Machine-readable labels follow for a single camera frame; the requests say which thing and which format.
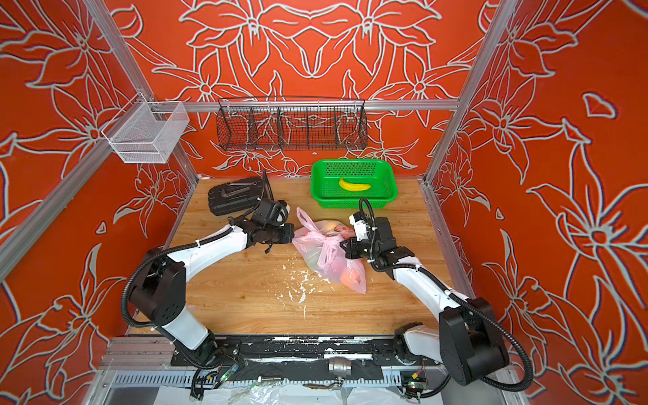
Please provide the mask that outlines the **green plastic basket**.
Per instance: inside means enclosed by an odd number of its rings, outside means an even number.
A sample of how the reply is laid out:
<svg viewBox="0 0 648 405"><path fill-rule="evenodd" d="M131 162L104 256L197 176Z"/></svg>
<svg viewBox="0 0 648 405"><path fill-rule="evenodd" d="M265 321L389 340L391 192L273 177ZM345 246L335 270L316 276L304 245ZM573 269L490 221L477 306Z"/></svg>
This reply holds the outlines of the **green plastic basket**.
<svg viewBox="0 0 648 405"><path fill-rule="evenodd" d="M318 160L310 177L312 197L323 209L357 209L361 198L381 209L398 196L393 169L383 160Z"/></svg>

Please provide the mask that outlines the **pink plastic bag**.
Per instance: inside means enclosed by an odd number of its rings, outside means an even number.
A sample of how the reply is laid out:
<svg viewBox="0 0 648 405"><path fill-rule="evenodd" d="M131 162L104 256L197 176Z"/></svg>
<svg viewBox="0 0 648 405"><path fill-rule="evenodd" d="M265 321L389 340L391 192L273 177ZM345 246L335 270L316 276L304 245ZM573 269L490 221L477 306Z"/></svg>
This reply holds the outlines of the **pink plastic bag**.
<svg viewBox="0 0 648 405"><path fill-rule="evenodd" d="M295 231L292 244L307 267L322 278L365 294L365 266L361 259L346 258L341 246L355 236L354 230L337 220L313 221L301 208L296 209L296 217L301 227Z"/></svg>

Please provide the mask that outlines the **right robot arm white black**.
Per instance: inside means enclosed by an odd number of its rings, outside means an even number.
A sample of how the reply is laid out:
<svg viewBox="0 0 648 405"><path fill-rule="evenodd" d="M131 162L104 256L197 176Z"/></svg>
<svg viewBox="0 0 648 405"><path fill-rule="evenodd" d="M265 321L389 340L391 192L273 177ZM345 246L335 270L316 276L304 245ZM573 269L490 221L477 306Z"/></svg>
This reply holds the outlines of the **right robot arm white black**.
<svg viewBox="0 0 648 405"><path fill-rule="evenodd" d="M470 299L441 281L404 246L378 251L375 244L355 237L340 243L345 256L364 259L378 273L386 273L408 289L438 322L438 331L416 325L403 332L408 352L442 364L461 386L474 381L504 392L519 393L533 383L533 361L521 343L495 320L490 304ZM515 383L496 381L490 375L510 364L507 345L520 358L523 376Z"/></svg>

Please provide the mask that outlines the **yellow banana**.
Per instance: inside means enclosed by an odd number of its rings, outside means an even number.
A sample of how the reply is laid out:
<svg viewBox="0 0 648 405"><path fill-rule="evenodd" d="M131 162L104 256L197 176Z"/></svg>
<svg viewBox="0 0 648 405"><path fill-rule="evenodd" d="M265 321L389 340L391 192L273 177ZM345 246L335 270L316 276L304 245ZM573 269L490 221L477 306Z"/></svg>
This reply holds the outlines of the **yellow banana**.
<svg viewBox="0 0 648 405"><path fill-rule="evenodd" d="M371 184L347 182L344 178L339 179L339 187L347 192L365 192L371 189Z"/></svg>

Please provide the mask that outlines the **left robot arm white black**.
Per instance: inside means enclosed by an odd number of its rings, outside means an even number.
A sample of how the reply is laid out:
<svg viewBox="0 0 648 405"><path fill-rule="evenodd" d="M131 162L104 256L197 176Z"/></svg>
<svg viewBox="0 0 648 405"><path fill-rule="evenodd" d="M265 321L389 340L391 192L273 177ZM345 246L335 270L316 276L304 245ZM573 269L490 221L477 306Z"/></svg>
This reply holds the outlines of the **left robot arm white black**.
<svg viewBox="0 0 648 405"><path fill-rule="evenodd" d="M212 370L225 357L214 334L187 309L187 283L218 261L256 244L290 244L293 224L228 224L193 243L150 251L125 284L120 300L124 322L151 327L170 340L191 365Z"/></svg>

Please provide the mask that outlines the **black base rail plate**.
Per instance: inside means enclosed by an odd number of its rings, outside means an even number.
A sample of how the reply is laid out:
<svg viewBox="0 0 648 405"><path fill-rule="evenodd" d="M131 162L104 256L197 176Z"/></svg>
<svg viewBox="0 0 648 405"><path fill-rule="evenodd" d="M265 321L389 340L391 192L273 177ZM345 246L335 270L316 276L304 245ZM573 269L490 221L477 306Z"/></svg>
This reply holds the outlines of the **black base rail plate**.
<svg viewBox="0 0 648 405"><path fill-rule="evenodd" d="M344 357L375 366L437 366L440 361L415 356L394 335L218 335L218 347L243 362L298 362Z"/></svg>

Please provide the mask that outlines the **black tool case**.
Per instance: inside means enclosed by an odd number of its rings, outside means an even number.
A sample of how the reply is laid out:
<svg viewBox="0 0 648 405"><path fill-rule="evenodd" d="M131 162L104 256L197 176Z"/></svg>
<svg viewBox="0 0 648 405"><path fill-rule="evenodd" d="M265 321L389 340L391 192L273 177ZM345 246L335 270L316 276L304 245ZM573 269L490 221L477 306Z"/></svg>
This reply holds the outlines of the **black tool case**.
<svg viewBox="0 0 648 405"><path fill-rule="evenodd" d="M224 216L252 209L264 192L261 177L226 182L209 189L208 206L213 215Z"/></svg>

